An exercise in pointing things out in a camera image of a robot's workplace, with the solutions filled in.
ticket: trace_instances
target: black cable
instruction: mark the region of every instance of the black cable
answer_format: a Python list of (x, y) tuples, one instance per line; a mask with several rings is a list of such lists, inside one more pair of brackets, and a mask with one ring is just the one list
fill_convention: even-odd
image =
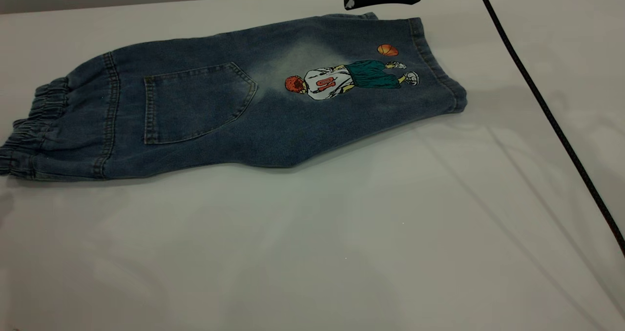
[(542, 112), (545, 113), (547, 120), (549, 120), (549, 123), (551, 124), (551, 127), (553, 127), (553, 130), (556, 132), (556, 135), (560, 139), (562, 146), (564, 146), (566, 152), (569, 154), (569, 157), (573, 161), (575, 168), (578, 169), (578, 173), (580, 173), (582, 180), (584, 180), (584, 184), (586, 188), (588, 188), (588, 191), (590, 192), (592, 199), (594, 199), (594, 202), (597, 204), (597, 207), (603, 214), (603, 218), (605, 218), (605, 222), (607, 222), (607, 225), (610, 226), (610, 229), (612, 230), (612, 233), (614, 234), (614, 238), (616, 238), (616, 242), (618, 242), (619, 247), (621, 248), (621, 251), (623, 253), (623, 256), (625, 256), (625, 239), (623, 239), (623, 234), (621, 233), (618, 225), (616, 225), (614, 218), (612, 218), (612, 214), (607, 209), (607, 206), (605, 206), (603, 199), (601, 199), (601, 195), (598, 193), (597, 189), (592, 183), (592, 180), (588, 176), (588, 173), (586, 172), (584, 166), (582, 165), (580, 158), (578, 158), (578, 155), (573, 150), (571, 144), (569, 143), (569, 140), (564, 135), (562, 128), (560, 128), (560, 125), (556, 121), (556, 118), (554, 118), (553, 113), (551, 113), (551, 109), (549, 109), (549, 106), (547, 106), (547, 102), (545, 102), (545, 99), (542, 97), (540, 91), (538, 90), (538, 87), (536, 87), (536, 84), (534, 84), (534, 80), (532, 80), (532, 78), (529, 76), (527, 69), (525, 69), (525, 66), (519, 59), (519, 56), (517, 55), (516, 51), (514, 51), (514, 47), (510, 43), (510, 40), (507, 37), (506, 31), (504, 31), (504, 28), (502, 27), (501, 22), (499, 18), (497, 17), (497, 14), (495, 13), (495, 9), (493, 9), (493, 6), (490, 0), (482, 0), (482, 1), (484, 2), (484, 5), (486, 5), (486, 9), (488, 10), (488, 13), (491, 15), (491, 19), (493, 19), (493, 23), (495, 24), (495, 28), (497, 28), (497, 32), (500, 34), (502, 41), (506, 45), (508, 53), (510, 53), (510, 56), (512, 57), (512, 59), (514, 60), (514, 63), (516, 64), (516, 67), (518, 67), (519, 71), (523, 75), (525, 82), (527, 82), (527, 86), (529, 86), (529, 89), (531, 89), (532, 93), (534, 93), (534, 97), (536, 97), (536, 101), (541, 106)]

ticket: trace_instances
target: basketball player graphic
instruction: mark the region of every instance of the basketball player graphic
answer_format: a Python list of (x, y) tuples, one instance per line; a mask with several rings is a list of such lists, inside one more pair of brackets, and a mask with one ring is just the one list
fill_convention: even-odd
[(401, 88), (403, 83), (412, 86), (419, 84), (419, 76), (414, 71), (397, 78), (384, 72), (384, 69), (390, 68), (406, 66), (401, 62), (384, 64), (377, 60), (363, 60), (349, 65), (313, 69), (304, 78), (291, 76), (286, 79), (285, 86), (289, 91), (324, 100), (347, 93), (353, 87), (394, 89)]

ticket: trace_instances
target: white sneaker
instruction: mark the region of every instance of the white sneaker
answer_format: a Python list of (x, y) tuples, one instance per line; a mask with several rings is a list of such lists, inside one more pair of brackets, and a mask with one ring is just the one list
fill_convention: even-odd
[(386, 66), (390, 66), (390, 68), (406, 68), (401, 62), (388, 62)]
[(419, 84), (419, 75), (417, 75), (414, 71), (410, 71), (404, 76), (406, 77), (406, 82), (410, 83), (411, 86)]

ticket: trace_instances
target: orange basketball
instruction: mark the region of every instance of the orange basketball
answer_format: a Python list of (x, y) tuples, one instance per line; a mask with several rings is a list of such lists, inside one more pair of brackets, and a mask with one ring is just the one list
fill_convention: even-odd
[(382, 44), (381, 46), (378, 46), (377, 52), (382, 55), (386, 55), (387, 57), (394, 57), (395, 55), (399, 54), (397, 48), (390, 44)]

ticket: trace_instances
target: denim pocket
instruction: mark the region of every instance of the denim pocket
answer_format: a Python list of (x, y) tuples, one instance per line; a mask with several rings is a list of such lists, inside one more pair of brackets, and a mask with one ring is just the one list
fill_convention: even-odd
[(145, 144), (170, 144), (233, 122), (258, 86), (234, 62), (144, 77)]

